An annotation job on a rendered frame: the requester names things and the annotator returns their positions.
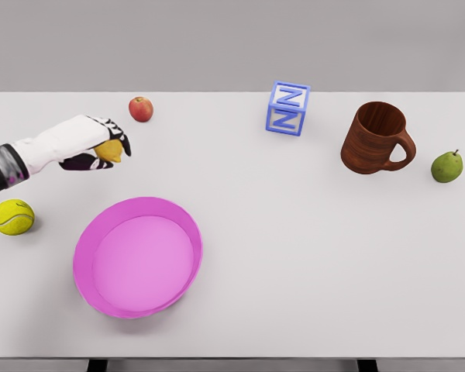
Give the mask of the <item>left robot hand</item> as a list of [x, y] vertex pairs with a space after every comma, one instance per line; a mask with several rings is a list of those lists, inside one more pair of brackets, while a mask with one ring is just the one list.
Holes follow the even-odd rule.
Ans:
[[53, 147], [54, 159], [65, 171], [112, 168], [114, 160], [93, 154], [95, 147], [109, 141], [116, 141], [127, 156], [132, 155], [128, 136], [111, 119], [77, 115], [46, 132], [46, 141]]

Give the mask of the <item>yellow lemon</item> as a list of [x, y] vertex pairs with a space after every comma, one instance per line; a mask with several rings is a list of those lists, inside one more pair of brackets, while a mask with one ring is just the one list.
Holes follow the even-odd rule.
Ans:
[[120, 140], [111, 139], [94, 148], [95, 154], [100, 160], [110, 163], [120, 163], [123, 145]]

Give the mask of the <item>green pear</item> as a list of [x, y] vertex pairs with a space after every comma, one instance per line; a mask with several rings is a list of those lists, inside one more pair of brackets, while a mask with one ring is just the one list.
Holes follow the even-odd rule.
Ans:
[[437, 157], [431, 165], [432, 177], [439, 183], [456, 180], [463, 172], [463, 158], [459, 150], [446, 152]]

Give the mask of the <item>red apple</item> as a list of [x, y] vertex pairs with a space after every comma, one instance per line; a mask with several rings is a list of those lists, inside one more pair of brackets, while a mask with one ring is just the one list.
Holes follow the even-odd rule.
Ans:
[[135, 97], [129, 102], [129, 114], [137, 122], [148, 122], [153, 111], [153, 103], [146, 97]]

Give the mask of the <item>pink plate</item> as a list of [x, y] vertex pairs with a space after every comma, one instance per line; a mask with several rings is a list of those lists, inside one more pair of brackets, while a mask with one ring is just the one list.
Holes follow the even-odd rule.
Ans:
[[137, 319], [178, 301], [201, 266], [198, 224], [162, 198], [118, 202], [84, 229], [73, 257], [74, 283], [97, 311]]

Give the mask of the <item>blue letter block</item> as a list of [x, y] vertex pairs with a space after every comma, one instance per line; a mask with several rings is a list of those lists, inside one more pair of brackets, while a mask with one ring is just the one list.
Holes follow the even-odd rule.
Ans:
[[266, 131], [300, 136], [310, 92], [309, 85], [275, 81], [267, 105]]

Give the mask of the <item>brown wooden mug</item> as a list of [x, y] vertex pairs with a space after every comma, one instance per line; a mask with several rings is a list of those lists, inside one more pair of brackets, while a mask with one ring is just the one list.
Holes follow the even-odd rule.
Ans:
[[357, 109], [340, 151], [343, 164], [358, 174], [398, 171], [415, 155], [405, 115], [386, 102], [367, 102]]

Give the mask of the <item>yellow tennis ball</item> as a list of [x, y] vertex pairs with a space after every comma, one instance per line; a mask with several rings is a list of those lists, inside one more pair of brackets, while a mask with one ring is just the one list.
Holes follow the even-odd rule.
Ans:
[[25, 201], [9, 199], [0, 203], [0, 233], [17, 236], [33, 227], [35, 214]]

